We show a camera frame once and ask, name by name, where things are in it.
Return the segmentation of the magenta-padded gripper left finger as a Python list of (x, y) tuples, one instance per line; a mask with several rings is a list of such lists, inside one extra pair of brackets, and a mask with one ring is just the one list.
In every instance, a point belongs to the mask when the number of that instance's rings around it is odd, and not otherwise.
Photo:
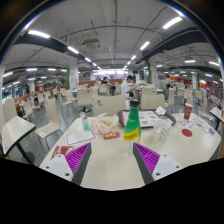
[(50, 161), (43, 166), (43, 169), (80, 185), (91, 153), (90, 143), (76, 149), (71, 146), (57, 146)]

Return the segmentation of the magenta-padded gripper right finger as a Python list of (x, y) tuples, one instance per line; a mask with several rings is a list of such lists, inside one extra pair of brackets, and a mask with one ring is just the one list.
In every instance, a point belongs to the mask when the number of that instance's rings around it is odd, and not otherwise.
[(134, 143), (133, 153), (145, 184), (152, 183), (182, 169), (172, 157)]

